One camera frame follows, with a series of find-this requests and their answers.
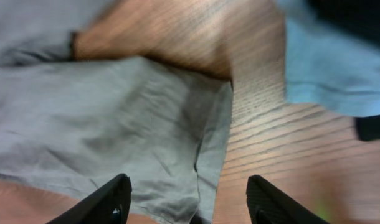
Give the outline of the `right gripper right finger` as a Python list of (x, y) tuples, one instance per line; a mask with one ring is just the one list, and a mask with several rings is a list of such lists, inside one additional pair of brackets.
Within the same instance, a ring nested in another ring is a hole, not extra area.
[(248, 178), (246, 196), (252, 224), (328, 224), (260, 175)]

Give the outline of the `grey shorts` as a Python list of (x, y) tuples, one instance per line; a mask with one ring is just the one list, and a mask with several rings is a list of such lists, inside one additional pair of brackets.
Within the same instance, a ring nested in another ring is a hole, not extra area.
[(85, 198), (120, 173), (131, 211), (210, 223), (229, 82), (143, 57), (71, 59), (107, 1), (0, 1), (0, 179)]

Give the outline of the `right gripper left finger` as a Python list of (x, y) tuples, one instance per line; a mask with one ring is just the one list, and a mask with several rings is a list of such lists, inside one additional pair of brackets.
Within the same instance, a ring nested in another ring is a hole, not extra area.
[(130, 178), (119, 174), (47, 224), (126, 224), (131, 191)]

